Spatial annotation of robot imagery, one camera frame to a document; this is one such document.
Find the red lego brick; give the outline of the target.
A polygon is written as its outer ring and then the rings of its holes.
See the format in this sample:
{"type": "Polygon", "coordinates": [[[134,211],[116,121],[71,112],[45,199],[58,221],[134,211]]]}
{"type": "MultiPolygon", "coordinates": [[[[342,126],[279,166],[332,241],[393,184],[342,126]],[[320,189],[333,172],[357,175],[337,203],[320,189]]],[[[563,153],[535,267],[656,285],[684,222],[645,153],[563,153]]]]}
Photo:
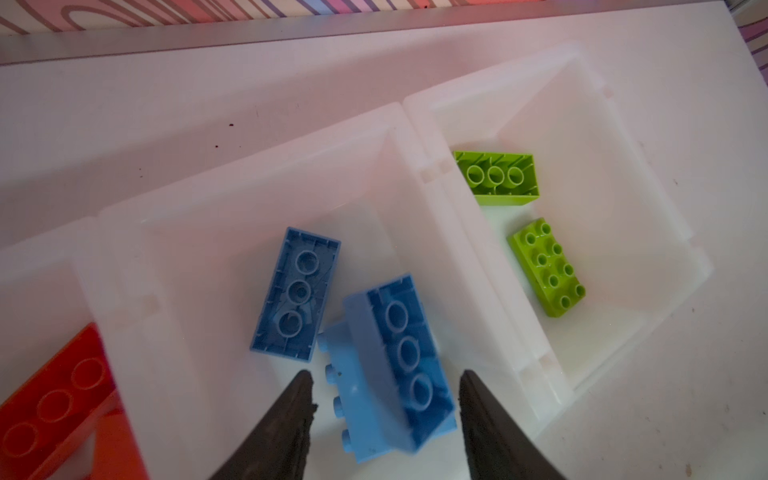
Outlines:
{"type": "Polygon", "coordinates": [[[88,479],[149,478],[123,410],[113,410],[97,422],[91,473],[88,479]]]}
{"type": "Polygon", "coordinates": [[[1,477],[46,479],[119,403],[97,326],[84,327],[1,406],[1,477]]]}

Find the blue lego brick top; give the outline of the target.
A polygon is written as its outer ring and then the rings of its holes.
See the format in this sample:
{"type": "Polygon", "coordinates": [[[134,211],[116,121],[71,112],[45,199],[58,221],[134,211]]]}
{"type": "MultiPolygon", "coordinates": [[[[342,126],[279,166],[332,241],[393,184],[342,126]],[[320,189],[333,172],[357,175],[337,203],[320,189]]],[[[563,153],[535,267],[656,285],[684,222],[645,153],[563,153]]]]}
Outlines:
{"type": "Polygon", "coordinates": [[[329,298],[341,242],[286,229],[250,349],[308,362],[329,298]]]}

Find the blue lego brick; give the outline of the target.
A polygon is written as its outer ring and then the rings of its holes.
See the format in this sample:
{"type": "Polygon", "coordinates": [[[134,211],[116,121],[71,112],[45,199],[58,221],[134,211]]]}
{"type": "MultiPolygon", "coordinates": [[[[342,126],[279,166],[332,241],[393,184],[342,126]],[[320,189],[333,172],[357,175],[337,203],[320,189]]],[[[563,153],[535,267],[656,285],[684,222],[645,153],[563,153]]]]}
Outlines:
{"type": "Polygon", "coordinates": [[[406,274],[351,294],[317,338],[338,390],[342,445],[359,463],[419,452],[457,428],[456,405],[414,280],[406,274]]]}
{"type": "Polygon", "coordinates": [[[308,362],[329,298],[341,242],[286,229],[250,349],[308,362]]]}

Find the green lego brick narrow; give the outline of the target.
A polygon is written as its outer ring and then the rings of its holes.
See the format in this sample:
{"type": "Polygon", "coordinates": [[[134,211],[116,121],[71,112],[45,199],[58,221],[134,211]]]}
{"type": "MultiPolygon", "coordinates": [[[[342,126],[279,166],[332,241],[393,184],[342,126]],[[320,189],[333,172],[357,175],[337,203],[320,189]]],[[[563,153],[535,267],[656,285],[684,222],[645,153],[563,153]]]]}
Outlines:
{"type": "Polygon", "coordinates": [[[586,297],[586,287],[544,218],[530,222],[506,240],[549,317],[563,316],[586,297]]]}

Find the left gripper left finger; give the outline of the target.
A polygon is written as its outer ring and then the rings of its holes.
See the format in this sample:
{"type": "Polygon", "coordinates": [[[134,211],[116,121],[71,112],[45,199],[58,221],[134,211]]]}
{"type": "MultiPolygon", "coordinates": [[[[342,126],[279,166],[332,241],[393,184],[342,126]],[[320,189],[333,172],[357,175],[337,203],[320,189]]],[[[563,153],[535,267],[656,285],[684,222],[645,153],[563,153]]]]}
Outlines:
{"type": "Polygon", "coordinates": [[[212,475],[214,479],[301,479],[317,410],[313,379],[299,371],[266,414],[212,475]]]}

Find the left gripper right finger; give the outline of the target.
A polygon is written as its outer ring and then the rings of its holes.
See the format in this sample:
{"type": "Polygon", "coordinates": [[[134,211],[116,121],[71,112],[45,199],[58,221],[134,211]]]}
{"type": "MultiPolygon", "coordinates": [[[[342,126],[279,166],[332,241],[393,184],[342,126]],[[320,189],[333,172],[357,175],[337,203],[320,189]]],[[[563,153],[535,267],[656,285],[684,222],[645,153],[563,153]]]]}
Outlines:
{"type": "Polygon", "coordinates": [[[565,479],[472,370],[460,377],[459,405],[472,479],[565,479]]]}

